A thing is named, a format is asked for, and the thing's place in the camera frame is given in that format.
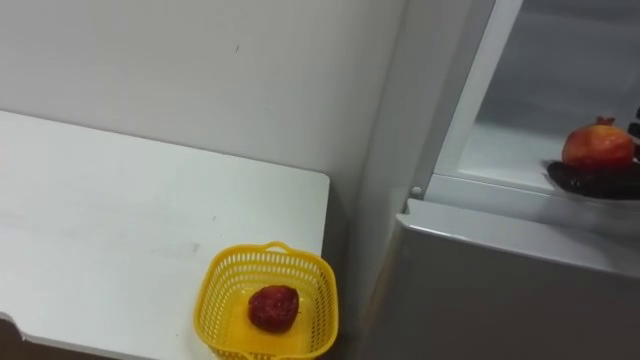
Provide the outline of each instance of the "refrigerator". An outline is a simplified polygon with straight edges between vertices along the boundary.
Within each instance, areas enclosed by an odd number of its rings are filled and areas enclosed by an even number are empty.
[[[410,0],[349,244],[353,358],[638,359],[640,202],[546,166],[639,106],[638,1]]]

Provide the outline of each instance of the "white table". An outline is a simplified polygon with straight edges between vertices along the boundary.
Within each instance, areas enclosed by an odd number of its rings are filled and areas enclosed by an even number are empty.
[[[0,112],[0,317],[40,344],[211,359],[192,326],[211,259],[270,240],[320,254],[328,191],[311,171]]]

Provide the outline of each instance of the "pomegranate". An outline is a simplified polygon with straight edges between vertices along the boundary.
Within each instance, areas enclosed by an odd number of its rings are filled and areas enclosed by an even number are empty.
[[[271,285],[249,299],[249,320],[258,328],[283,333],[291,329],[298,316],[298,291],[286,285]]]
[[[633,162],[629,134],[613,126],[614,118],[599,116],[596,123],[574,130],[562,149],[562,162],[581,170],[618,169]]]

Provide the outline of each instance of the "basket handle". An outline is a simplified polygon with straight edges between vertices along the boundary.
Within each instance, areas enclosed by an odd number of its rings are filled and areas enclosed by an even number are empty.
[[[260,250],[269,250],[269,249],[272,249],[272,248],[280,248],[280,249],[284,250],[286,253],[290,253],[290,254],[297,252],[297,250],[294,250],[294,249],[290,248],[287,244],[285,244],[285,243],[283,243],[281,241],[271,241],[271,242],[268,242],[268,243],[266,243],[264,245],[258,245],[258,248]]]

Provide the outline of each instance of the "yellow plastic basket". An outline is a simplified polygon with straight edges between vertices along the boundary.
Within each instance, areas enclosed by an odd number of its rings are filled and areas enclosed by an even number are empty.
[[[298,290],[300,312],[284,334],[256,328],[249,298],[268,285]],[[213,259],[193,315],[200,339],[223,360],[314,359],[338,334],[338,292],[329,264],[280,242],[240,245]]]

